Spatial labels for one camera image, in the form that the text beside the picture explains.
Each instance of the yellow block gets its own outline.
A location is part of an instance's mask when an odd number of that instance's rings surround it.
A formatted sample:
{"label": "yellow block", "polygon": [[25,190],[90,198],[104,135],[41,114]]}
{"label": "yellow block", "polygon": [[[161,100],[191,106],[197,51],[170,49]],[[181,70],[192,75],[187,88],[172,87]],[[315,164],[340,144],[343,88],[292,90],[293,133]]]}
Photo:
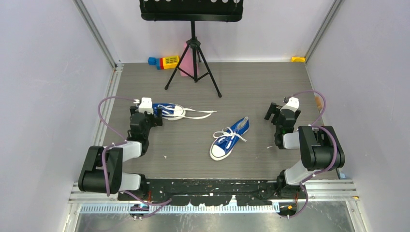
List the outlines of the yellow block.
{"label": "yellow block", "polygon": [[304,57],[292,57],[291,62],[305,62]]}
{"label": "yellow block", "polygon": [[173,57],[164,57],[162,58],[162,63],[164,65],[164,69],[173,69],[179,62],[179,56]]}

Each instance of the wooden floor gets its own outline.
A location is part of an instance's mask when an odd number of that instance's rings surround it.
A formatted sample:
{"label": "wooden floor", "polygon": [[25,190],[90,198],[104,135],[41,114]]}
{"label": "wooden floor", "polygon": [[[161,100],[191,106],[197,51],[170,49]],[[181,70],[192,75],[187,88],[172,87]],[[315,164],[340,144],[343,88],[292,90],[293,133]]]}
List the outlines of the wooden floor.
{"label": "wooden floor", "polygon": [[[276,178],[283,169],[300,160],[299,150],[279,150],[273,142],[274,126],[264,120],[271,102],[282,103],[285,96],[312,89],[303,63],[210,63],[222,93],[218,98],[209,76],[198,83],[176,74],[164,90],[172,70],[158,71],[148,64],[126,64],[117,96],[150,97],[153,102],[177,103],[196,110],[215,110],[206,119],[164,121],[151,129],[147,153],[124,163],[123,170],[164,178]],[[201,73],[205,67],[200,66]],[[297,126],[312,123],[318,116],[313,94],[300,95],[301,115]],[[131,103],[116,100],[109,123],[126,134]],[[197,116],[188,112],[187,116]],[[248,116],[249,131],[235,145],[231,155],[213,161],[209,149],[212,134]],[[121,139],[107,130],[104,144]],[[319,179],[337,179],[336,172]]]}

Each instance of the blue sneaker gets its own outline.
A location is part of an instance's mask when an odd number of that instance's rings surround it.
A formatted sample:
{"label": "blue sneaker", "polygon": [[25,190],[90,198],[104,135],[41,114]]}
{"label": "blue sneaker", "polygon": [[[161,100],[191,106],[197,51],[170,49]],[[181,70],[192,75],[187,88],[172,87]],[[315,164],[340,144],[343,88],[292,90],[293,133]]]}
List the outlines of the blue sneaker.
{"label": "blue sneaker", "polygon": [[[154,115],[158,116],[158,108],[162,109],[162,118],[174,121],[174,120],[179,120],[182,118],[190,118],[190,119],[203,119],[206,117],[209,117],[213,112],[216,111],[201,111],[201,110],[192,110],[189,108],[184,108],[180,105],[177,104],[171,104],[171,103],[153,103],[152,108],[154,109]],[[208,113],[205,116],[200,116],[200,117],[188,117],[185,116],[185,113],[187,111],[194,111],[194,112],[202,112],[202,113]]]}
{"label": "blue sneaker", "polygon": [[244,117],[243,119],[237,121],[231,127],[227,127],[222,131],[217,131],[214,133],[214,138],[216,140],[211,146],[209,154],[213,160],[223,160],[228,157],[232,152],[233,147],[239,139],[246,142],[246,139],[242,138],[249,129],[249,118]]}

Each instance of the music stand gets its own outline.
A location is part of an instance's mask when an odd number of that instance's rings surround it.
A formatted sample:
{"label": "music stand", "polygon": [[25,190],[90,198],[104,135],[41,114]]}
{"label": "music stand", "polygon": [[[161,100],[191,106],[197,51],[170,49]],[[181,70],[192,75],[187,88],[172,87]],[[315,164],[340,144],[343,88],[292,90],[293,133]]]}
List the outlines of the music stand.
{"label": "music stand", "polygon": [[[214,76],[206,62],[204,53],[200,47],[201,43],[195,35],[195,21],[219,21],[219,22],[237,22],[242,19],[243,12],[243,0],[140,0],[141,17],[147,21],[190,21],[191,22],[191,39],[187,41],[187,47],[182,53],[181,59],[174,69],[165,90],[168,89],[169,84],[175,76],[177,70],[188,75],[198,82],[209,74],[215,89],[218,93],[218,97],[222,97]],[[188,49],[192,49],[193,58],[193,76],[179,67],[182,59],[187,53]],[[204,61],[207,69],[207,73],[198,77],[196,58]]]}

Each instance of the tripod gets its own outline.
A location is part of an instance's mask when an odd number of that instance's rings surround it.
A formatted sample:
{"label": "tripod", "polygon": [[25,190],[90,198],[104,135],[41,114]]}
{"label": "tripod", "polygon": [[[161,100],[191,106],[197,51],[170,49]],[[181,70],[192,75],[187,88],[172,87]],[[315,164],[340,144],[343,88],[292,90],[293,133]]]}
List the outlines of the tripod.
{"label": "tripod", "polygon": [[[215,82],[214,76],[212,75],[211,70],[209,69],[208,63],[205,60],[205,56],[201,50],[201,42],[199,42],[199,40],[196,39],[195,36],[195,21],[191,21],[191,35],[192,38],[190,40],[187,41],[187,47],[184,50],[184,53],[182,53],[181,59],[179,59],[178,64],[176,65],[174,72],[172,73],[171,77],[169,78],[169,81],[167,83],[167,85],[165,86],[165,90],[168,89],[169,84],[171,83],[173,77],[175,76],[175,73],[177,70],[181,70],[181,72],[185,73],[186,75],[188,75],[190,78],[192,78],[194,80],[195,83],[197,83],[199,80],[201,80],[202,78],[204,78],[206,75],[209,74],[209,76],[211,77],[212,82],[214,83],[215,89],[217,90],[218,93],[218,97],[222,97],[222,94],[219,92],[217,83]],[[179,65],[181,64],[182,59],[184,58],[185,54],[187,53],[188,49],[191,48],[192,49],[192,58],[193,58],[193,76],[191,76],[189,73],[187,73],[186,71],[184,71],[182,68],[179,67]],[[204,75],[198,77],[198,69],[196,66],[196,56],[197,56],[197,52],[199,53],[199,55],[201,55],[199,57],[199,59],[204,61],[204,64],[206,66],[207,69],[207,73],[205,73]]]}

